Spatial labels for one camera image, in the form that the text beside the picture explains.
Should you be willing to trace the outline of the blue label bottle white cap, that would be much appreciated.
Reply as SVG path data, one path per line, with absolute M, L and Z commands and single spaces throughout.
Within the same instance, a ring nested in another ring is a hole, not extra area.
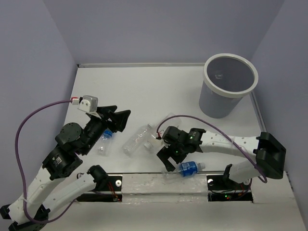
M 189 178 L 205 169 L 205 163 L 189 161 L 178 164 L 173 171 L 163 170 L 162 174 L 166 180 Z

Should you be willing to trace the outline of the small blue label bottle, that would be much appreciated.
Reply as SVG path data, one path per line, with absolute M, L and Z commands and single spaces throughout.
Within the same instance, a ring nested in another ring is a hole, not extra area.
M 110 130 L 105 130 L 101 135 L 100 139 L 97 141 L 97 152 L 99 155 L 108 156 L 109 148 L 113 141 L 113 132 Z

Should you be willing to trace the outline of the clear slim bottle blue cap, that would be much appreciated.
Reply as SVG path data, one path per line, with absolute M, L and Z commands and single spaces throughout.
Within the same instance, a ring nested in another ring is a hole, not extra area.
M 214 78 L 216 81 L 221 81 L 224 79 L 224 73 L 222 71 L 215 71 Z

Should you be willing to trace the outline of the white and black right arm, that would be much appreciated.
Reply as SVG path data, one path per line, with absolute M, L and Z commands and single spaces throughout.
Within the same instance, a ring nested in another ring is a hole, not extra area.
M 286 148 L 268 132 L 261 132 L 255 137 L 229 137 L 201 128 L 192 128 L 185 132 L 169 126 L 162 141 L 164 146 L 157 157 L 168 172 L 176 169 L 169 159 L 179 164 L 188 154 L 195 152 L 242 157 L 242 162 L 225 167 L 221 182 L 228 189 L 252 178 L 259 177 L 262 182 L 267 183 L 267 179 L 280 180 L 284 175 Z

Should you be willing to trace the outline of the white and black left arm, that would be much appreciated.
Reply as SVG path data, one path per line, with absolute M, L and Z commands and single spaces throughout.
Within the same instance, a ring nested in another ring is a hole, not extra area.
M 44 159 L 30 185 L 23 183 L 22 195 L 14 203 L 1 207 L 2 218 L 12 221 L 9 230 L 39 231 L 53 221 L 50 217 L 57 210 L 71 206 L 83 193 L 101 190 L 108 184 L 108 174 L 100 165 L 94 165 L 61 191 L 53 191 L 83 163 L 79 156 L 87 155 L 106 130 L 125 129 L 131 111 L 116 109 L 112 105 L 87 112 L 90 120 L 84 128 L 75 122 L 62 127 L 55 137 L 55 148 Z

